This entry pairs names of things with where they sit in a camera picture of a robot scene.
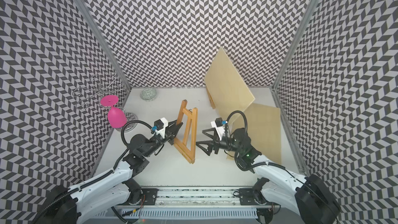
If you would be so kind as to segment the small wooden easel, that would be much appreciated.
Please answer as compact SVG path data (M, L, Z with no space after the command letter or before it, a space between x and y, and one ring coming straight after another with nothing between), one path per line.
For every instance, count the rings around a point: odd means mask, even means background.
M214 103L214 101L213 101L213 99L212 99L212 97L210 95L210 92L209 92L207 87L206 87L206 92L207 92L207 96L209 98L210 105L211 105L212 109L215 110L216 109L215 103Z

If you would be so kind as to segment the plywood board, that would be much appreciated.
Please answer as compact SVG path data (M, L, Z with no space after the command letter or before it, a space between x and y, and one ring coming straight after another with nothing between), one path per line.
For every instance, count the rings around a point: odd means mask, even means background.
M244 112L255 101L255 96L222 47L206 72L204 83L223 120L227 120L233 111Z
M226 119L235 110L244 112L247 118L252 146L273 162L281 164L280 109L252 103L244 110L241 105L228 103L226 107L220 108L221 117Z

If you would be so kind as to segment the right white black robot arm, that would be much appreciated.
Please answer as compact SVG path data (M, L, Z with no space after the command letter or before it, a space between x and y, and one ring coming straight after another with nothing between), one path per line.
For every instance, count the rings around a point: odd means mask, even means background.
M256 174L262 181L258 190L261 199L300 215L306 224L337 224L340 204L325 182L315 174L305 176L294 173L273 162L256 150L243 128L231 136L210 135L209 141L200 141L196 146L207 155L219 150L234 152L234 161L241 171Z

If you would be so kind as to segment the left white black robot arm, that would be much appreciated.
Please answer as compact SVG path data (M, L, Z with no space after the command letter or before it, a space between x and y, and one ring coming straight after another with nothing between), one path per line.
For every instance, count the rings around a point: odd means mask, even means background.
M82 183L70 187L56 186L46 195L46 201L32 220L34 224L83 224L88 219L126 203L129 199L138 202L141 186L134 177L148 165L148 157L158 153L164 144L172 143L182 122L168 122L165 118L153 125L137 120L150 129L152 137L137 134L127 141L126 126L121 129L121 140L126 150L117 158L113 167Z

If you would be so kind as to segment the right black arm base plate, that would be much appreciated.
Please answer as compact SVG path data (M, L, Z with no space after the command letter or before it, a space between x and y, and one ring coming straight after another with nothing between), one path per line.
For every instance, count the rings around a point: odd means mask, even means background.
M252 188L239 188L234 193L234 196L238 197L242 206L280 206L278 203L266 201L259 191L255 191Z

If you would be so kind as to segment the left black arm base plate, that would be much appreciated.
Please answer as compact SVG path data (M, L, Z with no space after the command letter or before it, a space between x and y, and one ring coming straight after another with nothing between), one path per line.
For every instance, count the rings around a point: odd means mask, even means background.
M159 190L157 188L138 189L130 193L128 205L155 205Z

